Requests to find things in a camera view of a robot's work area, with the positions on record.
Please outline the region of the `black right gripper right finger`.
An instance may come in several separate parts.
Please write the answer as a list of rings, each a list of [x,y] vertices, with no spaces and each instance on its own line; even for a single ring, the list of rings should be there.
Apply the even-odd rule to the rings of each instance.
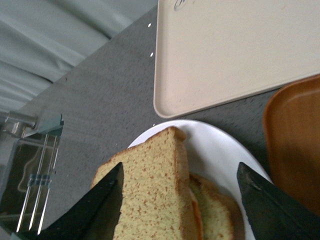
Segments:
[[[244,162],[237,169],[242,204],[257,240],[318,240],[320,217]]]

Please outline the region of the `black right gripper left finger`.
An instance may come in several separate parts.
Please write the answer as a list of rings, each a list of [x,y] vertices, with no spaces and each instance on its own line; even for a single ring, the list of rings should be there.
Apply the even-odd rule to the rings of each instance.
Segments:
[[[111,240],[123,201],[124,170],[118,163],[70,210],[46,229],[22,232],[20,240]]]

